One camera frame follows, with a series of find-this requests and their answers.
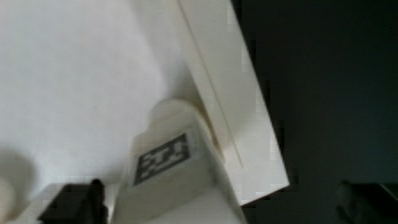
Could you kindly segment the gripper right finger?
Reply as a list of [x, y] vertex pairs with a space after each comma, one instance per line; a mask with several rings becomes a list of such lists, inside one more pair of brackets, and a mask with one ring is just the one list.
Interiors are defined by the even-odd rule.
[[398, 224], [398, 183], [344, 181], [338, 215], [344, 224]]

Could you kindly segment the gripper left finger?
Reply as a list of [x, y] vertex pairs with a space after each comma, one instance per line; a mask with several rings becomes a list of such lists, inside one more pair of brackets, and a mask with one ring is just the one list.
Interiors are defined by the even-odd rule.
[[107, 224], [106, 185], [100, 179], [90, 184], [68, 184], [38, 217], [42, 224]]

